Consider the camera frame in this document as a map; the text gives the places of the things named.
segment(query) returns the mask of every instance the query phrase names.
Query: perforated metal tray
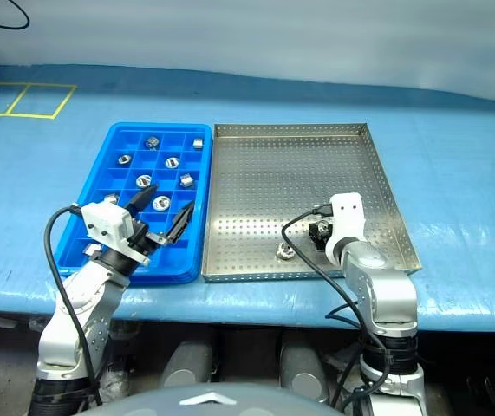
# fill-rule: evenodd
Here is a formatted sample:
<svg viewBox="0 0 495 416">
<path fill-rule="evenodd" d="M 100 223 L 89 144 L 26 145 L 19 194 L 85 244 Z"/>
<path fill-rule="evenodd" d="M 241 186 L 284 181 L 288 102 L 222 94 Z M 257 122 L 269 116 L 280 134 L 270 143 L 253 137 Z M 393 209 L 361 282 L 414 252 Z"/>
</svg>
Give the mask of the perforated metal tray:
<svg viewBox="0 0 495 416">
<path fill-rule="evenodd" d="M 359 192 L 365 237 L 407 272 L 421 268 L 366 124 L 216 125 L 202 274 L 207 281 L 316 277 L 298 257 L 276 257 L 280 230 L 335 193 Z M 337 274 L 309 239 L 294 243 Z"/>
</svg>

